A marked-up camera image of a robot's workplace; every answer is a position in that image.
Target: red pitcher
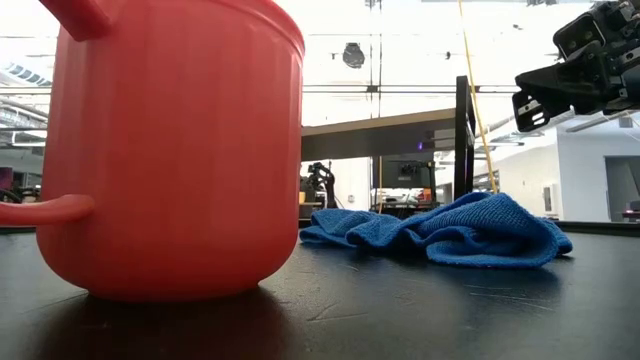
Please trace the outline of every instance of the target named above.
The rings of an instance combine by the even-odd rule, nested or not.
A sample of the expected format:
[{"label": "red pitcher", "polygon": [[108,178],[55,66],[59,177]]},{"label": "red pitcher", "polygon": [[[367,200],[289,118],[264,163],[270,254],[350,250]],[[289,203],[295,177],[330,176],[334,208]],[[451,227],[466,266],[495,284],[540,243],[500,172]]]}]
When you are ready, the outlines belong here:
[{"label": "red pitcher", "polygon": [[60,32],[37,225],[92,294],[254,287],[297,239],[302,35],[270,0],[41,0]]}]

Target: black table surface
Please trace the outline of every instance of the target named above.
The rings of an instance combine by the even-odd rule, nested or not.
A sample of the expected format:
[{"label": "black table surface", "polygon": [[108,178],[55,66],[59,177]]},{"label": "black table surface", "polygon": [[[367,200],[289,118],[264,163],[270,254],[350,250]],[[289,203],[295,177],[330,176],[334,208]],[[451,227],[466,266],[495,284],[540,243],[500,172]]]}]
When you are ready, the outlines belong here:
[{"label": "black table surface", "polygon": [[570,238],[519,271],[299,244],[258,289],[158,305],[88,296],[2,236],[0,359],[640,358],[640,239]]}]

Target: ceiling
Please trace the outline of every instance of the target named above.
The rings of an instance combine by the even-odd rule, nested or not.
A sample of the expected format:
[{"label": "ceiling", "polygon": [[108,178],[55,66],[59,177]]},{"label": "ceiling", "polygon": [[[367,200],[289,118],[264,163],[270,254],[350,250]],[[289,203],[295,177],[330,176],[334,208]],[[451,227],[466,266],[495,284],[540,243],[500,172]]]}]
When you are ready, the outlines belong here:
[{"label": "ceiling", "polygon": [[[468,72],[456,1],[275,2],[294,18],[305,37],[304,125],[454,105],[452,85],[456,76]],[[588,0],[560,2],[527,6],[525,0],[464,1],[476,84],[513,85],[515,75],[553,64],[557,59],[553,33],[591,6]],[[57,21],[38,1],[0,1],[0,75],[2,66],[19,63],[52,78],[58,30]],[[364,53],[360,69],[343,62],[347,43],[357,43]],[[381,91],[367,93],[367,85]],[[4,86],[25,84],[5,81]],[[47,112],[49,96],[42,90],[44,95],[11,98]],[[485,124],[512,115],[510,94],[481,94],[477,107]]]},{"label": "ceiling", "polygon": [[640,112],[619,112],[614,115],[604,116],[602,113],[590,116],[576,116],[563,122],[557,127],[560,133],[569,133],[573,136],[630,136],[640,141]]}]

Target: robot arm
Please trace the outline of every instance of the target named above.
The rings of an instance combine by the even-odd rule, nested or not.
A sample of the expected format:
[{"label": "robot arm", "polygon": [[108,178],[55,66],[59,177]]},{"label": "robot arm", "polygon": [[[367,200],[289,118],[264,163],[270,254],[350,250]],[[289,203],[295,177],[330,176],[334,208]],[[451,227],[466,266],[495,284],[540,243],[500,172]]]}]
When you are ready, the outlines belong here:
[{"label": "robot arm", "polygon": [[512,99],[519,131],[571,108],[608,115],[640,107],[640,11],[632,3],[596,3],[558,30],[553,43],[564,62],[515,79],[522,89]]},{"label": "robot arm", "polygon": [[317,162],[312,165],[309,165],[309,181],[311,186],[315,190],[321,189],[321,184],[324,185],[324,188],[327,192],[327,208],[335,209],[338,207],[336,203],[336,196],[333,189],[333,185],[336,182],[336,178],[333,176],[333,173],[329,168],[322,165],[322,163]]}]

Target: blue microfiber towel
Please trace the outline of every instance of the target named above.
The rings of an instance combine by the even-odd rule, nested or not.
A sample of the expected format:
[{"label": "blue microfiber towel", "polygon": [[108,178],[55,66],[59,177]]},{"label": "blue microfiber towel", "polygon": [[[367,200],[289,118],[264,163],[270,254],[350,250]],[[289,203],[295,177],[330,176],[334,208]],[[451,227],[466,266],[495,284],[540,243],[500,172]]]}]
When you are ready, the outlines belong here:
[{"label": "blue microfiber towel", "polygon": [[506,194],[467,194],[431,212],[400,220],[343,209],[320,210],[304,243],[369,247],[383,252],[424,251],[441,264],[534,268],[573,249],[551,221],[536,218]]}]

